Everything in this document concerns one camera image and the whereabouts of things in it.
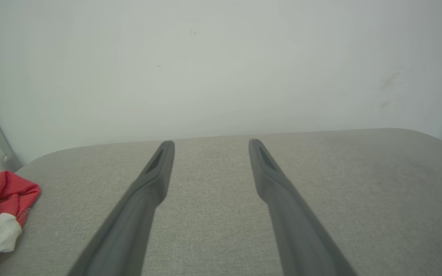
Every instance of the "gray fabric surface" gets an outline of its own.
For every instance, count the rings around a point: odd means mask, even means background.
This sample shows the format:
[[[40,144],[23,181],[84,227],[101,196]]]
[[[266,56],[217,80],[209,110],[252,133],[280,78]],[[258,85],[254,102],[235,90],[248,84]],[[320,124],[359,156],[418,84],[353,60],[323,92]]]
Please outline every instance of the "gray fabric surface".
[[[259,138],[362,275],[442,275],[442,141],[400,129],[176,140],[143,275],[281,275],[248,141]],[[0,276],[65,276],[160,142],[55,152]]]

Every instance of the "gray upholstered cushion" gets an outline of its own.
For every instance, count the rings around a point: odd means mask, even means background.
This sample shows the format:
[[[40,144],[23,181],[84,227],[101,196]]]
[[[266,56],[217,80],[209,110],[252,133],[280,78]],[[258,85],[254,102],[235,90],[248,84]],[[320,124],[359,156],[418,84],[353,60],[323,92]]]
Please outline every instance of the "gray upholstered cushion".
[[[143,275],[280,275],[247,152],[265,143],[355,269],[442,275],[442,141],[399,129],[177,140]],[[65,276],[160,142],[55,152],[18,174],[38,183],[0,275]]]

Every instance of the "white wall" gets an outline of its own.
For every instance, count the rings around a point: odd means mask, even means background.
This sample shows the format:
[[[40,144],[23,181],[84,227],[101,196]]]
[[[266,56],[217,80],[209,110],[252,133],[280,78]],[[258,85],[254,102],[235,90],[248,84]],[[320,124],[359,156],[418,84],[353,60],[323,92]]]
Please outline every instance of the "white wall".
[[[442,0],[0,0],[0,126],[24,163],[241,133],[442,139]]]

